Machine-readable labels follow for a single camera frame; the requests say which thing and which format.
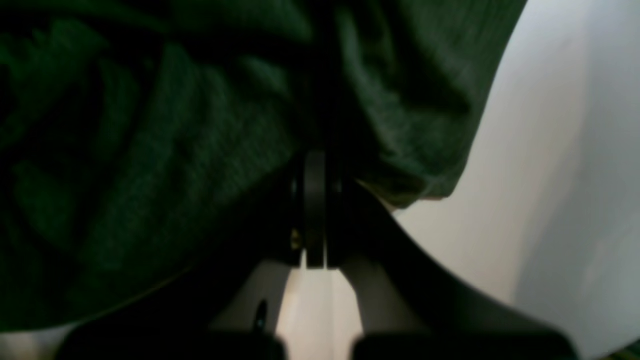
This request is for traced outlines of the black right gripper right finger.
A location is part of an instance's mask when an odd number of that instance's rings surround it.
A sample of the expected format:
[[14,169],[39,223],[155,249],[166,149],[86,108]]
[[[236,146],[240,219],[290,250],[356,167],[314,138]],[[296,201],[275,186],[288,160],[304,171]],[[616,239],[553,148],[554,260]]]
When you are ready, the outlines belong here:
[[326,259],[352,285],[363,335],[353,360],[576,360],[562,331],[439,264],[382,203],[326,157]]

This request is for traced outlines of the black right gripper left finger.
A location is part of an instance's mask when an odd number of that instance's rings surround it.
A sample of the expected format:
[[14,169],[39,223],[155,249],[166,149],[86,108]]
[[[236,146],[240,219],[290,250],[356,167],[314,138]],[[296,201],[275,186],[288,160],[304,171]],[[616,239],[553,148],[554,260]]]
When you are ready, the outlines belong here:
[[73,330],[58,360],[284,360],[293,269],[327,266],[327,155],[295,158],[222,248],[141,300]]

